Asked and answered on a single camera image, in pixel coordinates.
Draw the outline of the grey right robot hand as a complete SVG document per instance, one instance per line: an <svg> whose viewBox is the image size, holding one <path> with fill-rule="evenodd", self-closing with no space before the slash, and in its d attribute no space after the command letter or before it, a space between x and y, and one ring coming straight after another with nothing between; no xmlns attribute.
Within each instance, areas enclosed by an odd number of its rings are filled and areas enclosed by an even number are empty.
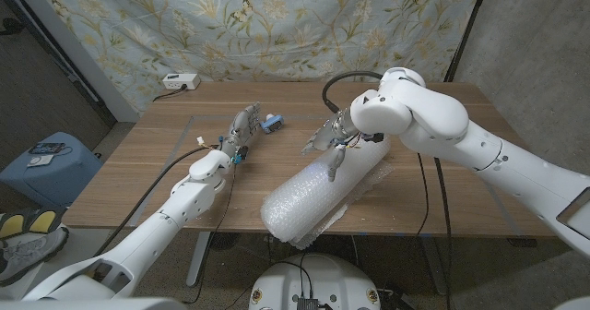
<svg viewBox="0 0 590 310"><path fill-rule="evenodd" d="M346 157L348 143L359 135L360 131L354 126L350 110L341 110L334 113L313 133L301 150L301 154L306 155L314 150L332 149L330 161L327 163L327 175L328 181L334 182L336 171Z"/></svg>

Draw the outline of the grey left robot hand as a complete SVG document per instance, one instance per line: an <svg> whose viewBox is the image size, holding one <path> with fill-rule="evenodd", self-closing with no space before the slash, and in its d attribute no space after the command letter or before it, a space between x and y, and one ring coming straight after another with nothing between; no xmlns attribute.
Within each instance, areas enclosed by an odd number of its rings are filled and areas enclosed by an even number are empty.
<svg viewBox="0 0 590 310"><path fill-rule="evenodd" d="M230 123L229 133L222 140L220 150L231 155L246 146L260 128L259 114L259 101L238 112Z"/></svg>

